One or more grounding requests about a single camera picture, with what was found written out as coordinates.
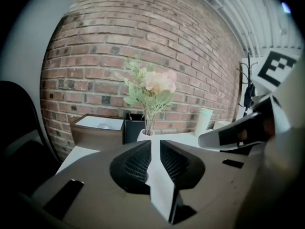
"white ceiling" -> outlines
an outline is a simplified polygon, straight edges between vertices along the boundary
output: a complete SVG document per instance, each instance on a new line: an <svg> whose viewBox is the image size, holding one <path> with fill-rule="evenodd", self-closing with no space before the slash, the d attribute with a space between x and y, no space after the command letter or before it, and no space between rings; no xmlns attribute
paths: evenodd
<svg viewBox="0 0 305 229"><path fill-rule="evenodd" d="M245 55L261 57L269 49L300 55L304 41L279 0L204 0L227 22Z"/></svg>

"white vase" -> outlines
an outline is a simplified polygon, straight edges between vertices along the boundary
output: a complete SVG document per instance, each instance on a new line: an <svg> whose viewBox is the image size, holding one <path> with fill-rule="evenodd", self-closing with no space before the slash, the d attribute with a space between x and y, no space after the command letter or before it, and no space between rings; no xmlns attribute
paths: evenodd
<svg viewBox="0 0 305 229"><path fill-rule="evenodd" d="M154 136L153 130L151 130L152 135L146 135L146 134L144 134L144 131L145 131L145 129L140 131L137 142L144 141L144 140L151 140L152 137Z"/></svg>

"pink flower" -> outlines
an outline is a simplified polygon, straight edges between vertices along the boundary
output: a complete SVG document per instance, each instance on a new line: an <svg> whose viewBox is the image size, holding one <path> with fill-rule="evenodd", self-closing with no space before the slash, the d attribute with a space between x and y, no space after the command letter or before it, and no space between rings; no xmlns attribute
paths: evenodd
<svg viewBox="0 0 305 229"><path fill-rule="evenodd" d="M175 81L177 74L173 70L163 73L147 72L144 78L144 86L148 91L154 93L162 92L163 90L170 90L171 93L176 91Z"/></svg>

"coat rack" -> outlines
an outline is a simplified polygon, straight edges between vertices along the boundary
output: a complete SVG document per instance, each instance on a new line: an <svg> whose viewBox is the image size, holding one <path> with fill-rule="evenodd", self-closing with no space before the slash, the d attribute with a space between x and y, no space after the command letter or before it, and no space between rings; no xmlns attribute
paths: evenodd
<svg viewBox="0 0 305 229"><path fill-rule="evenodd" d="M248 53L248 64L246 63L240 63L241 65L244 64L247 69L248 69L248 75L246 75L244 72L242 72L240 69L237 69L239 72L241 72L245 77L246 79L248 80L247 83L244 83L243 84L248 84L247 86L247 89L244 93L244 105L242 106L240 103L238 103L239 106L241 106L242 108L246 108L245 111L244 111L244 116L247 115L247 111L248 111L248 108L251 107L252 105L252 97L255 96L255 87L251 81L251 74L252 74L252 66L254 64L257 64L258 62L255 62L253 64L250 65L250 54Z"/></svg>

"black chair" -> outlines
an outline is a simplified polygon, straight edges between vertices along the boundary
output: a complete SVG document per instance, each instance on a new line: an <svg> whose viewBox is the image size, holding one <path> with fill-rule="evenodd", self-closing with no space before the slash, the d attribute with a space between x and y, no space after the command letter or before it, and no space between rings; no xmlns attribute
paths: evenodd
<svg viewBox="0 0 305 229"><path fill-rule="evenodd" d="M59 158L42 134L35 106L27 92L13 82L0 82L1 158L5 186L31 196L55 175Z"/></svg>

